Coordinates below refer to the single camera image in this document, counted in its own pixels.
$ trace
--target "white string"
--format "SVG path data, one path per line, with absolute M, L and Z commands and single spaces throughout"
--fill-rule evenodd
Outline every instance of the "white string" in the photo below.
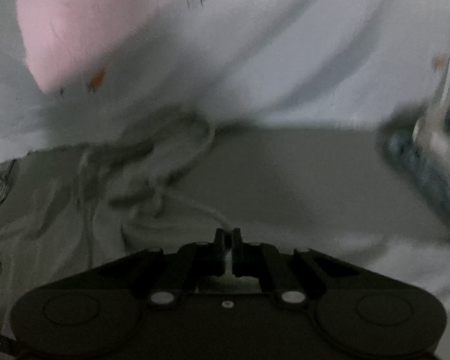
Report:
M 234 227 L 232 224 L 228 221 L 228 219 L 221 213 L 219 210 L 216 210 L 212 207 L 209 207 L 207 205 L 201 204 L 191 198 L 188 198 L 174 190 L 171 190 L 170 188 L 158 188 L 158 192 L 172 200 L 175 200 L 176 202 L 182 203 L 187 205 L 190 208 L 193 208 L 195 210 L 203 212 L 205 215 L 209 216 L 210 218 L 217 221 L 220 226 L 225 230 L 226 232 L 231 232 Z

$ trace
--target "metal bolt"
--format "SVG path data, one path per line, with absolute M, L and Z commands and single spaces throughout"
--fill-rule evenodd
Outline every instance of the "metal bolt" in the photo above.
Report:
M 222 302 L 222 307 L 224 309 L 233 309 L 234 306 L 235 306 L 235 302 L 233 302 L 232 300 L 224 300 Z
M 301 291 L 287 291 L 282 293 L 282 300 L 285 303 L 299 304 L 305 301 L 307 297 Z
M 175 296 L 168 291 L 158 291 L 150 295 L 150 302 L 159 304 L 159 305 L 166 305 L 170 304 L 175 300 Z

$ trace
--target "gray surface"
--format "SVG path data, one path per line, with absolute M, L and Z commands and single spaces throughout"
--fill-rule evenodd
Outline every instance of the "gray surface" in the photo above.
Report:
M 450 230 L 364 131 L 229 133 L 178 187 L 232 221 L 447 239 Z

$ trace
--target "white cloth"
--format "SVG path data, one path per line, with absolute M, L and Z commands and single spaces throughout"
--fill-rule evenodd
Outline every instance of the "white cloth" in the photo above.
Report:
M 398 105 L 431 97 L 444 74 L 432 60 L 450 52 L 450 0 L 154 0 L 153 15 L 142 16 L 132 13 L 147 0 L 131 0 L 133 35 L 100 37 L 102 47 L 90 46 L 89 35 L 74 38 L 77 28 L 67 25 L 94 17 L 91 7 L 76 16 L 45 12 L 61 24 L 54 38 L 27 1 L 0 0 L 0 162 L 115 140 L 151 109 L 174 103 L 217 123 L 370 127 Z M 34 14 L 36 26 L 21 22 L 23 37 L 17 13 Z M 43 39 L 33 37 L 40 29 Z M 77 39 L 82 48 L 70 44 Z M 36 47 L 42 40 L 50 49 Z M 57 42 L 78 64 L 67 70 L 53 61 Z M 27 64 L 44 87 L 69 80 L 43 93 Z M 39 68 L 63 75 L 44 84 Z M 70 69 L 76 75 L 67 76 Z

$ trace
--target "circular pad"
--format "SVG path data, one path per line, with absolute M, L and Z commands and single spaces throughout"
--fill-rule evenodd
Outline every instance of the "circular pad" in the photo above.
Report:
M 15 303 L 10 323 L 33 351 L 84 358 L 122 344 L 139 318 L 139 305 L 126 290 L 40 288 Z
M 85 325 L 100 312 L 100 302 L 85 294 L 60 295 L 49 300 L 43 312 L 56 325 Z
M 401 325 L 413 315 L 408 301 L 390 294 L 368 295 L 357 303 L 356 311 L 365 322 L 378 326 Z
M 337 289 L 318 301 L 315 318 L 342 347 L 368 356 L 407 356 L 436 345 L 446 312 L 420 289 Z

